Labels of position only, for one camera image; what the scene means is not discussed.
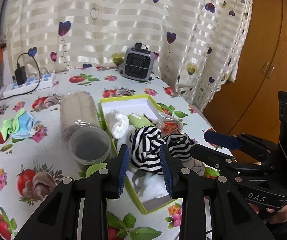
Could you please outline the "grey portable fan heater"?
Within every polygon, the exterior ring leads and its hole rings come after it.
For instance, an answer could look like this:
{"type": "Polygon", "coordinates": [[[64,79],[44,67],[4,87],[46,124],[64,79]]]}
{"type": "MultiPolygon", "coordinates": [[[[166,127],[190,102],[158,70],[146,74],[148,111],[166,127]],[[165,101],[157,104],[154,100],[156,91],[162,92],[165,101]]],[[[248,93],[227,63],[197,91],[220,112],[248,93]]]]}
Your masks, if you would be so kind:
{"type": "Polygon", "coordinates": [[[123,77],[135,81],[146,82],[153,70],[155,55],[148,49],[128,48],[122,63],[123,77]]]}

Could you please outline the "wooden cabinet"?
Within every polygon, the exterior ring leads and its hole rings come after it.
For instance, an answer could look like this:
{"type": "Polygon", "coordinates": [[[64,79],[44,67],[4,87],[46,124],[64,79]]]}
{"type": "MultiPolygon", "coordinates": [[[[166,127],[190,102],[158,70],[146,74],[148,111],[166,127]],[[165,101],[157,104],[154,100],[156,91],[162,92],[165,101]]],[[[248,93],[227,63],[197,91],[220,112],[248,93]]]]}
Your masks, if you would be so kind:
{"type": "Polygon", "coordinates": [[[215,131],[278,141],[278,92],[287,91],[287,0],[254,0],[235,82],[203,111],[215,131]]]}

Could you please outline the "fruit-print tablecloth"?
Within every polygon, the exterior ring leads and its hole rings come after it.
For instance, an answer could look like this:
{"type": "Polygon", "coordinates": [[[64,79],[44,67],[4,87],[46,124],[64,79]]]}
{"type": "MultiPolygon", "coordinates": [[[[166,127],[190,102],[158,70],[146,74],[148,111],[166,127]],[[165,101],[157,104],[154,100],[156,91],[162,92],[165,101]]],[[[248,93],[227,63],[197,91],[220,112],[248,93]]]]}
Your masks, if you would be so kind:
{"type": "Polygon", "coordinates": [[[211,128],[199,110],[180,96],[172,97],[171,88],[157,77],[138,82],[122,77],[112,67],[92,67],[57,74],[56,80],[51,88],[27,95],[16,93],[13,98],[0,101],[0,127],[21,109],[40,121],[40,130],[31,139],[0,144],[0,239],[13,239],[39,206],[39,202],[22,197],[26,181],[39,173],[49,174],[56,183],[66,176],[79,179],[85,174],[61,139],[58,100],[62,95],[83,91],[96,103],[116,96],[148,95],[182,119],[184,132],[195,142],[204,145],[204,132],[211,128]]]}

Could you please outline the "orange snack packet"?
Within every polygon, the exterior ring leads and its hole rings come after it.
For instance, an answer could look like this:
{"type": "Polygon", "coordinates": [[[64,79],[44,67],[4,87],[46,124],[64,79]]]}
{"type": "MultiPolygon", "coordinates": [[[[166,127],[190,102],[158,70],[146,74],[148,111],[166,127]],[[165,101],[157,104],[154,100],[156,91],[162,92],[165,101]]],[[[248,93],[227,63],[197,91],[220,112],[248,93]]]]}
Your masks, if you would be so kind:
{"type": "Polygon", "coordinates": [[[181,121],[163,112],[159,112],[156,126],[163,135],[180,134],[184,129],[181,121]]]}

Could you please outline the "blue surgical mask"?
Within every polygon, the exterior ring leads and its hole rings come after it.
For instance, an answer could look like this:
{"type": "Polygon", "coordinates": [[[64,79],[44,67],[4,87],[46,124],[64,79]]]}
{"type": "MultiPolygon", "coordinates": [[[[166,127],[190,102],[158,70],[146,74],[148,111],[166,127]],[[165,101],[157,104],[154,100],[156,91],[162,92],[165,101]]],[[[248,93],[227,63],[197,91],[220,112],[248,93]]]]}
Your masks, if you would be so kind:
{"type": "Polygon", "coordinates": [[[9,135],[14,139],[31,138],[38,131],[38,124],[38,119],[30,112],[21,109],[12,120],[9,135]]]}

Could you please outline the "clear plastic jar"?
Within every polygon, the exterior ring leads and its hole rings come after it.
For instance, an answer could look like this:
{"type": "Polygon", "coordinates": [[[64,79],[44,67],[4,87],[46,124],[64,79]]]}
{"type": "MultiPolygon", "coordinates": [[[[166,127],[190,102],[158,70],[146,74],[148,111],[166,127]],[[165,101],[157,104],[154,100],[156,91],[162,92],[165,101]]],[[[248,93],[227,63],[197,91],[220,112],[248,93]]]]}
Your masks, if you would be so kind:
{"type": "Polygon", "coordinates": [[[86,92],[65,94],[60,101],[62,140],[79,165],[91,166],[108,159],[111,139],[99,122],[96,103],[86,92]]]}

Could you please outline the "white blue power strip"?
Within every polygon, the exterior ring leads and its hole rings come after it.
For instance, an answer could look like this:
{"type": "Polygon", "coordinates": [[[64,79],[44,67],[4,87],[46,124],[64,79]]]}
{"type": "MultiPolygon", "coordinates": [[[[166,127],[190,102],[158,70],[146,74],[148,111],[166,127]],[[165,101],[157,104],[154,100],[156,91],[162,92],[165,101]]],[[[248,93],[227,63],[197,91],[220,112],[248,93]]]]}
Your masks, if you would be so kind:
{"type": "Polygon", "coordinates": [[[35,87],[37,87],[35,90],[50,88],[54,86],[55,81],[56,77],[54,73],[42,75],[40,81],[37,77],[29,77],[23,85],[18,85],[17,83],[8,85],[3,91],[3,97],[6,98],[31,92],[35,87]]]}

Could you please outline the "yellow-green rimmed white box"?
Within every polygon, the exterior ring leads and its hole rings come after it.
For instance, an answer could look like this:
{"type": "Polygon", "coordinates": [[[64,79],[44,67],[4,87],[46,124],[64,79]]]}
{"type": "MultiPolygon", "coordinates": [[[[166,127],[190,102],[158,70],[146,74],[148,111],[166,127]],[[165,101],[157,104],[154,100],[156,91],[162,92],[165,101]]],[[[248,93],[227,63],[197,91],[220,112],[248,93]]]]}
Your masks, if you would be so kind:
{"type": "Polygon", "coordinates": [[[191,121],[180,121],[167,115],[165,106],[151,96],[135,95],[101,99],[101,115],[114,151],[118,153],[122,145],[128,146],[126,188],[142,214],[147,215],[172,202],[166,191],[159,158],[159,148],[163,144],[184,167],[203,177],[219,176],[218,169],[200,162],[190,153],[197,143],[215,151],[219,149],[188,131],[198,128],[199,135],[204,135],[211,129],[199,114],[195,114],[191,121]]]}

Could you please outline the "black white striped sock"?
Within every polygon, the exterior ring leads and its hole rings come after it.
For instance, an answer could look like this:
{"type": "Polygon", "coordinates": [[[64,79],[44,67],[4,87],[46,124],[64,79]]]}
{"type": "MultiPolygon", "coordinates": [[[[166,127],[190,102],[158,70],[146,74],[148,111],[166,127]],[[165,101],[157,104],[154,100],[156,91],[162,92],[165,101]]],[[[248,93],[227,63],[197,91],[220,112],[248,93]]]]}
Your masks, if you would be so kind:
{"type": "Polygon", "coordinates": [[[135,129],[129,141],[132,165],[138,170],[162,174],[159,150],[165,141],[161,130],[153,126],[135,129]]]}

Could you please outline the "green microfiber cloth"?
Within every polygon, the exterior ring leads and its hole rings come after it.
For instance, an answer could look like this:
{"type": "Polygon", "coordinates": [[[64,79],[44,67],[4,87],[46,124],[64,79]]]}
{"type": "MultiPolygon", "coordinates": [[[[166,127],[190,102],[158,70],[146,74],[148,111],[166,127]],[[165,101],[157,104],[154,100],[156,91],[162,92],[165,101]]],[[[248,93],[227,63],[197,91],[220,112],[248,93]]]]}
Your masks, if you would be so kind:
{"type": "Polygon", "coordinates": [[[2,126],[0,128],[0,133],[2,135],[3,140],[6,140],[10,134],[16,133],[19,128],[19,118],[24,115],[25,110],[20,109],[14,118],[6,119],[3,121],[2,126]]]}

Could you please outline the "green jar lid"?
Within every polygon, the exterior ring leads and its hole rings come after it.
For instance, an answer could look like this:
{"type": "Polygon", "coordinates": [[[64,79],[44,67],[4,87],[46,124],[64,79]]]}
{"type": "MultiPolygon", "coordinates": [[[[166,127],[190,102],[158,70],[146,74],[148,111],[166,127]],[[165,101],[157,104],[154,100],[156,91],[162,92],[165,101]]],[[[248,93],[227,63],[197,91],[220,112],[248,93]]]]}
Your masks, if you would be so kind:
{"type": "Polygon", "coordinates": [[[92,174],[94,174],[95,172],[99,171],[102,168],[106,168],[107,163],[99,163],[99,164],[94,164],[91,165],[85,173],[85,177],[88,178],[90,177],[92,174]]]}

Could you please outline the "cream heart-pattern curtain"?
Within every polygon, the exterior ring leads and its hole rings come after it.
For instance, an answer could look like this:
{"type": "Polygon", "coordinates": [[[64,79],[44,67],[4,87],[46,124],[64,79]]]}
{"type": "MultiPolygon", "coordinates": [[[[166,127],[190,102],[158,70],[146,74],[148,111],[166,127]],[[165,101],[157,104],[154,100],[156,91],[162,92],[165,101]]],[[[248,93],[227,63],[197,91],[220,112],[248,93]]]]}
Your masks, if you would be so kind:
{"type": "Polygon", "coordinates": [[[253,0],[9,0],[9,66],[32,53],[62,72],[120,65],[126,50],[146,46],[153,73],[203,110],[235,81],[253,0]]]}

